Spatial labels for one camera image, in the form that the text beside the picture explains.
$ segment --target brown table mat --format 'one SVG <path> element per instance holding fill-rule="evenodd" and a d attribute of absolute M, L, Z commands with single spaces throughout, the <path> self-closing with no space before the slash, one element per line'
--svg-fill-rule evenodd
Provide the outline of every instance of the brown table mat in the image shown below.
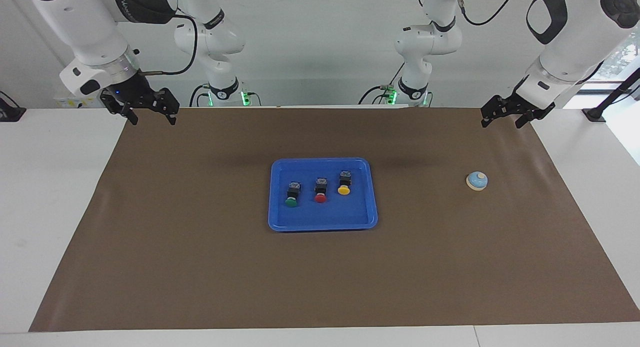
<path fill-rule="evenodd" d="M 139 114 L 30 331 L 640 320 L 531 126 L 455 108 Z M 318 157 L 370 162 L 376 227 L 269 228 L 272 163 Z"/>

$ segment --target blue tray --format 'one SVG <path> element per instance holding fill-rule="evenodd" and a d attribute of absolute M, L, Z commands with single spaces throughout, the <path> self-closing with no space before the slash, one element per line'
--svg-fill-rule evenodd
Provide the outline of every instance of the blue tray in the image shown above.
<path fill-rule="evenodd" d="M 340 172 L 351 173 L 350 194 L 338 194 Z M 327 178 L 327 201 L 314 201 Z M 301 183 L 297 206 L 285 205 L 290 182 Z M 271 167 L 269 226 L 277 232 L 366 230 L 378 222 L 371 168 L 363 158 L 279 159 Z"/>

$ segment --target blue round object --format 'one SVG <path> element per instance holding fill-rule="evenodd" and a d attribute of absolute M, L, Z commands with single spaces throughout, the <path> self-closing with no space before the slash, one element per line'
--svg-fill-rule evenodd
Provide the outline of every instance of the blue round object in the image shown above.
<path fill-rule="evenodd" d="M 474 191 L 484 190 L 487 187 L 487 183 L 489 183 L 489 178 L 480 171 L 471 172 L 466 177 L 466 184 Z"/>

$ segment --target black stand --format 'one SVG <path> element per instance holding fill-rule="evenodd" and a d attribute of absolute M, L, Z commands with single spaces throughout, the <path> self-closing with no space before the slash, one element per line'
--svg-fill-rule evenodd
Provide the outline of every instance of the black stand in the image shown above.
<path fill-rule="evenodd" d="M 18 122 L 27 108 L 12 107 L 0 98 L 0 122 Z"/>
<path fill-rule="evenodd" d="M 602 101 L 598 105 L 598 107 L 594 108 L 585 108 L 582 110 L 582 113 L 587 117 L 587 119 L 591 122 L 606 122 L 606 120 L 602 117 L 602 113 L 607 109 L 618 97 L 622 96 L 625 91 L 627 91 L 634 83 L 638 82 L 640 79 L 640 68 L 636 69 L 631 76 L 624 80 L 624 82 L 620 83 L 618 87 L 611 92 L 611 94 Z"/>

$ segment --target red button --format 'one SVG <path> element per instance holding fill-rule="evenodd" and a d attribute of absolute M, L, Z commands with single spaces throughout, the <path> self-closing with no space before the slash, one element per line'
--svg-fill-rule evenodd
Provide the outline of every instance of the red button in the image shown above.
<path fill-rule="evenodd" d="M 314 200 L 319 204 L 323 204 L 323 203 L 325 203 L 327 201 L 327 196 L 325 196 L 322 193 L 318 193 L 318 194 L 315 195 Z"/>

